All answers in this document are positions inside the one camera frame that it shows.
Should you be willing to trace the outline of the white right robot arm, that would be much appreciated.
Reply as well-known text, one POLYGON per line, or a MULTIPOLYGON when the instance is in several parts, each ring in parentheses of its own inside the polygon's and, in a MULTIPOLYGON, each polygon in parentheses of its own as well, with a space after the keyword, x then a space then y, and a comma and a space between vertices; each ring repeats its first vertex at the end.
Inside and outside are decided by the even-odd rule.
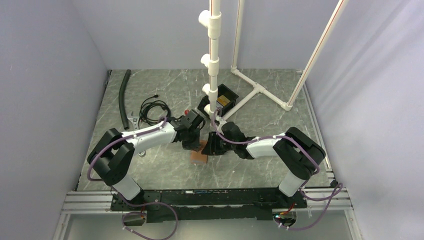
POLYGON ((241 159, 279 157, 282 160, 288 173, 275 194, 276 203, 282 208, 295 201, 295 193, 319 173, 319 165, 326 157, 324 149, 296 127, 278 135, 258 137, 246 136, 234 122, 225 123, 221 132, 210 132, 201 153, 220 156, 228 151, 241 159))

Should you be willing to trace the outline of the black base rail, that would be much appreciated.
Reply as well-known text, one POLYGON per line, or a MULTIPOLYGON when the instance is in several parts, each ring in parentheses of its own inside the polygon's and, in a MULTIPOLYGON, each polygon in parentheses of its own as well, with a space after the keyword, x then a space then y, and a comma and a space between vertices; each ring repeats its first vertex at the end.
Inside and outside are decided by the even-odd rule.
POLYGON ((278 210, 305 209, 300 193, 285 196, 277 187, 145 190, 141 201, 126 204, 113 194, 113 212, 144 212, 147 223, 188 220, 256 219, 268 221, 278 210))

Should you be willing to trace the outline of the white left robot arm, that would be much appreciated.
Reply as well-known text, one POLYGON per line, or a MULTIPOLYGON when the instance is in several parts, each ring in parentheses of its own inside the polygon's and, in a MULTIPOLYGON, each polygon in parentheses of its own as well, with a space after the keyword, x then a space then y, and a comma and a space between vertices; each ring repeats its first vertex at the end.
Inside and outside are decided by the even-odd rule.
POLYGON ((180 117, 163 116, 158 123, 146 128, 120 132, 107 130, 87 157, 87 179, 100 181, 116 190, 131 210, 139 209, 145 201, 145 192, 129 175, 134 156, 156 146, 181 143, 184 150, 198 151, 200 131, 205 119, 195 110, 180 117), (94 171, 98 178, 91 176, 94 171))

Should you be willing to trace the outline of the orange card in tray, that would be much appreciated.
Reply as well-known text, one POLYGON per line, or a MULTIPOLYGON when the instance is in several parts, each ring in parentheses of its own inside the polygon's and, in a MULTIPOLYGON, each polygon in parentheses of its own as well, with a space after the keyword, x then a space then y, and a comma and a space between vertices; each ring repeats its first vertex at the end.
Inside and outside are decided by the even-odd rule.
POLYGON ((220 95, 216 100, 222 107, 227 106, 231 103, 231 100, 228 99, 225 95, 220 95))

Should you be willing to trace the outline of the black card tray box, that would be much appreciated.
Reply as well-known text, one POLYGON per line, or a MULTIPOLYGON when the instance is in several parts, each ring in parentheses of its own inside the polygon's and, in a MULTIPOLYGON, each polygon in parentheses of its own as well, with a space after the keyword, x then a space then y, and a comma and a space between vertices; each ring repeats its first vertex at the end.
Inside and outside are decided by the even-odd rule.
MULTIPOLYGON (((210 114, 206 111, 205 107, 210 104, 209 100, 209 90, 210 84, 207 83, 202 87, 202 91, 205 93, 205 96, 200 100, 197 110, 200 111, 205 117, 210 118, 210 114)), ((238 100, 239 96, 229 89, 225 84, 220 84, 217 87, 217 100, 216 107, 221 108, 221 111, 217 114, 220 117, 223 117, 226 113, 232 110, 238 100)))

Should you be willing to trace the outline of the white pvc pipe frame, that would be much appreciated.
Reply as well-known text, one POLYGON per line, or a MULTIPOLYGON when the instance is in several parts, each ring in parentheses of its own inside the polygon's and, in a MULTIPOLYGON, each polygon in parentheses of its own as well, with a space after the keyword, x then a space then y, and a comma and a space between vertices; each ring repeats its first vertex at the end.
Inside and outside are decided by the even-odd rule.
POLYGON ((246 106, 248 101, 253 97, 262 94, 269 98, 273 103, 285 111, 290 111, 299 97, 301 90, 316 62, 318 61, 322 51, 324 50, 334 28, 336 27, 340 17, 342 16, 347 0, 339 0, 335 4, 335 8, 324 27, 315 47, 309 40, 305 40, 306 48, 311 51, 307 54, 306 50, 300 49, 300 44, 294 40, 284 40, 278 42, 271 38, 274 34, 271 27, 266 26, 264 30, 259 29, 259 24, 253 23, 248 19, 248 15, 253 13, 253 7, 257 7, 260 2, 249 3, 246 0, 239 0, 236 3, 234 18, 234 40, 230 52, 215 52, 215 58, 211 59, 208 50, 201 58, 200 62, 207 69, 206 84, 202 87, 202 91, 206 94, 208 100, 213 100, 214 105, 218 99, 218 90, 212 89, 220 84, 218 78, 221 68, 229 68, 230 73, 247 83, 252 90, 247 96, 242 97, 236 103, 235 107, 219 116, 216 120, 222 122, 227 121, 242 107, 246 106), (283 95, 272 93, 271 89, 265 87, 258 79, 248 77, 243 73, 243 69, 277 69, 277 68, 294 68, 300 72, 300 78, 294 89, 286 90, 283 95))

